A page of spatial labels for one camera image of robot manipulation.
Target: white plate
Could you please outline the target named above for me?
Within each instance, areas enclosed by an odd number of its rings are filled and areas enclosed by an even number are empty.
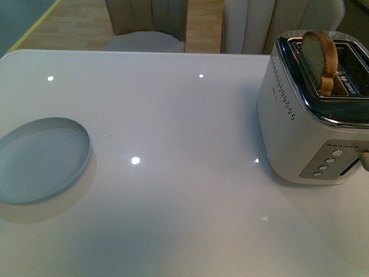
[[[66,118],[27,123],[0,140],[0,200],[28,203],[73,184],[90,156],[87,131]]]

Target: toaster vent hole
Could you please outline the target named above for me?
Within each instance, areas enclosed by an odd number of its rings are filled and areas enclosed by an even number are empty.
[[[276,82],[277,82],[277,85],[278,85],[278,89],[279,89],[281,98],[283,100],[283,103],[285,105],[285,108],[287,110],[288,115],[291,116],[291,121],[293,121],[293,120],[295,120],[295,114],[292,111],[292,107],[289,105],[287,95],[286,95],[286,93],[283,89],[283,85],[281,84],[281,79],[280,79],[280,76],[278,74],[278,70],[277,70],[277,67],[276,67],[276,62],[274,61],[274,56],[272,56],[272,55],[270,56],[270,61],[271,61],[272,67],[273,67],[274,78],[276,78]]]

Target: bread slice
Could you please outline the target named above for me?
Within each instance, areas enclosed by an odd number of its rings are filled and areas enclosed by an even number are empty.
[[[303,36],[301,52],[318,84],[318,93],[330,95],[338,67],[334,41],[324,32],[309,31]]]

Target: toaster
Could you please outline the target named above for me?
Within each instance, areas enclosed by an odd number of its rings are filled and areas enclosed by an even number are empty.
[[[261,133],[272,169],[307,185],[338,185],[369,171],[369,57],[355,38],[328,32],[338,54],[341,89],[317,93],[300,45],[306,31],[275,41],[257,98]]]

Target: toaster control panel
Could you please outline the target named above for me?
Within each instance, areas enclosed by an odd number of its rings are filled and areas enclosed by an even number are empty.
[[[369,150],[369,141],[328,140],[300,173],[307,179],[344,179],[360,166],[359,155]]]

